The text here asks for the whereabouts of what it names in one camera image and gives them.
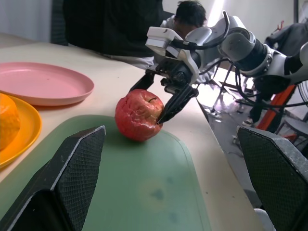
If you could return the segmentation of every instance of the yellow plate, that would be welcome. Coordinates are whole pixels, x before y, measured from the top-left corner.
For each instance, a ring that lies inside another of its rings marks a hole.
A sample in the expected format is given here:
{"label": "yellow plate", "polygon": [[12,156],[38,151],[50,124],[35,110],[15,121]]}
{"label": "yellow plate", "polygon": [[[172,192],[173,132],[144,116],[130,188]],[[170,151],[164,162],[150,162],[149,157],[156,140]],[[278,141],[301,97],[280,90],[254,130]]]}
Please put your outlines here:
{"label": "yellow plate", "polygon": [[18,109],[20,130],[12,143],[0,151],[0,168],[8,165],[25,152],[38,138],[42,129],[42,118],[38,111],[25,101],[13,96],[10,97]]}

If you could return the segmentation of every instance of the apple stem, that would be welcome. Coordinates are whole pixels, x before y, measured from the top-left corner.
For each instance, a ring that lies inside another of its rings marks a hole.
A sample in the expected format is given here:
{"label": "apple stem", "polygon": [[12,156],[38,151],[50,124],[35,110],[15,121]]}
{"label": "apple stem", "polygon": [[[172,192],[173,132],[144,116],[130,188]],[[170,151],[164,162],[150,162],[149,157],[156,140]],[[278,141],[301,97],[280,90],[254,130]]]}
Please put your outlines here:
{"label": "apple stem", "polygon": [[157,98],[156,98],[156,97],[155,97],[155,98],[152,98],[152,99],[149,100],[149,102],[151,102],[152,100],[157,100]]}

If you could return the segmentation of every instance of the person's hair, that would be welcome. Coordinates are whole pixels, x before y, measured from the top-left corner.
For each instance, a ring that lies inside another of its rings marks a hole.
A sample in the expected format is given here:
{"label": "person's hair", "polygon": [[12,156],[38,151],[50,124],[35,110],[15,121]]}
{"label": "person's hair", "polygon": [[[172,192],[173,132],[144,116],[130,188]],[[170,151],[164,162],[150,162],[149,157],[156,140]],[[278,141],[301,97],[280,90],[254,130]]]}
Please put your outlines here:
{"label": "person's hair", "polygon": [[183,24],[202,27],[206,20],[206,11],[199,1],[179,1],[175,18]]}

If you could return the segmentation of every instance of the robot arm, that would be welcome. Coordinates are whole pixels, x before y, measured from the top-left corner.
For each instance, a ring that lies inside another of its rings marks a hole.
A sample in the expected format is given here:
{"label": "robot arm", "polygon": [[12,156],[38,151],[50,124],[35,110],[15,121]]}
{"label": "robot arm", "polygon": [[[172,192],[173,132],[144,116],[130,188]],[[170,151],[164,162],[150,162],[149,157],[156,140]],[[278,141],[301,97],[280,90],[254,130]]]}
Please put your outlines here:
{"label": "robot arm", "polygon": [[199,70],[217,58],[227,58],[243,75],[253,77],[260,92],[276,94],[308,79],[308,43],[299,54],[287,57],[259,42],[238,17],[228,17],[225,12],[214,27],[198,28],[185,40],[171,29],[151,27],[146,46],[165,59],[149,67],[131,90],[148,89],[155,74],[165,77],[161,84],[173,96],[158,123],[170,120],[192,97],[198,96],[198,89],[192,84]]}

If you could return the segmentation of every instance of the textured black pad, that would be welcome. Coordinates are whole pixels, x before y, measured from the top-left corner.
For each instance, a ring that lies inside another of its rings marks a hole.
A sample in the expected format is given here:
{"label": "textured black pad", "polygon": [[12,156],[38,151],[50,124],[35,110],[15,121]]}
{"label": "textured black pad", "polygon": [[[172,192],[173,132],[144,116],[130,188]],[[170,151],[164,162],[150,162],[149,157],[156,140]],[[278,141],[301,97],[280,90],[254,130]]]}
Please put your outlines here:
{"label": "textured black pad", "polygon": [[104,137],[101,126],[66,138],[5,214],[0,230],[81,231],[96,187]]}
{"label": "textured black pad", "polygon": [[277,231],[307,231],[308,160],[285,138],[239,127],[251,182]]}

